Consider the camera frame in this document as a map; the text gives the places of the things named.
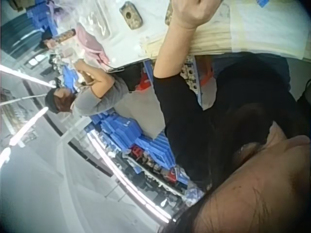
man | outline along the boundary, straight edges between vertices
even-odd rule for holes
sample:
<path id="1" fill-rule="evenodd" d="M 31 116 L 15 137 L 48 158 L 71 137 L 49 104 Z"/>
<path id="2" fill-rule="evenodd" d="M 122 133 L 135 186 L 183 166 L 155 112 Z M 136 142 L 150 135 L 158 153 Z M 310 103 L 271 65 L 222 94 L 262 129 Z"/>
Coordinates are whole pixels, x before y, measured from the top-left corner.
<path id="1" fill-rule="evenodd" d="M 91 116 L 104 112 L 125 94 L 135 91 L 141 79 L 141 64 L 130 65 L 122 72 L 108 74 L 80 59 L 75 63 L 75 68 L 83 75 L 86 85 L 77 94 L 63 87 L 51 89 L 45 97 L 45 104 L 56 114 L 75 112 L 81 116 Z"/>

